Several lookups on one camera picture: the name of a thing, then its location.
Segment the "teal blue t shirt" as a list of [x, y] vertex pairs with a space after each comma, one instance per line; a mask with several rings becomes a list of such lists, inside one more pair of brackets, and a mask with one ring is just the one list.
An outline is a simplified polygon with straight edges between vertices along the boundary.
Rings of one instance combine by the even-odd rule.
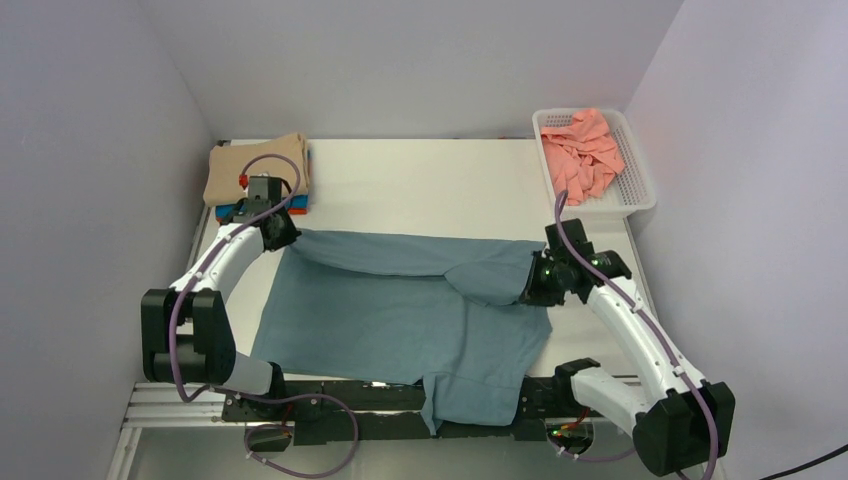
[[520, 301], [532, 240], [306, 230], [277, 268], [252, 347], [307, 375], [411, 385], [431, 433], [506, 426], [552, 328]]

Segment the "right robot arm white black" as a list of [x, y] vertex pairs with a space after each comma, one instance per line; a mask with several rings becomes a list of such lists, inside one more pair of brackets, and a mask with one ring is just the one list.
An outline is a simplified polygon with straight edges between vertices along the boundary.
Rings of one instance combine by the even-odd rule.
[[725, 455], [735, 397], [709, 381], [664, 332], [631, 270], [612, 250], [596, 251], [580, 220], [545, 229], [548, 245], [533, 254], [521, 296], [553, 307], [577, 297], [612, 334], [635, 366], [639, 387], [614, 378], [591, 358], [558, 365], [552, 396], [566, 408], [588, 408], [628, 434], [635, 452], [657, 476]]

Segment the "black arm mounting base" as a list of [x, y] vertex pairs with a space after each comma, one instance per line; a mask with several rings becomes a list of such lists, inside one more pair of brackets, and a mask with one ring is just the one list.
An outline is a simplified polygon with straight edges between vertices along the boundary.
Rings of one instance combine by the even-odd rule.
[[285, 422], [292, 429], [295, 446], [325, 445], [350, 440], [353, 426], [348, 415], [327, 395], [344, 402], [352, 411], [361, 441], [507, 438], [516, 441], [544, 441], [549, 434], [576, 437], [587, 446], [594, 427], [603, 417], [583, 407], [567, 406], [554, 398], [551, 380], [526, 377], [518, 406], [505, 426], [456, 423], [445, 420], [431, 434], [421, 416], [425, 401], [423, 385], [367, 383], [352, 380], [288, 380], [281, 395], [309, 396], [290, 406], [269, 405], [225, 396], [221, 419], [226, 423], [262, 424]]

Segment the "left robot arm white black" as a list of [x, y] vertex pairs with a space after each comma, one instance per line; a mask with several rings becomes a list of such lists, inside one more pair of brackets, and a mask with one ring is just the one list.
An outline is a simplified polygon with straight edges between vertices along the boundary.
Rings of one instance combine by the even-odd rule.
[[247, 189], [224, 218], [199, 260], [165, 289], [150, 289], [140, 305], [142, 364], [147, 380], [171, 383], [186, 402], [185, 386], [199, 385], [270, 402], [284, 396], [279, 365], [237, 350], [226, 302], [256, 259], [294, 243], [300, 231], [286, 203], [289, 183], [277, 177], [241, 176]]

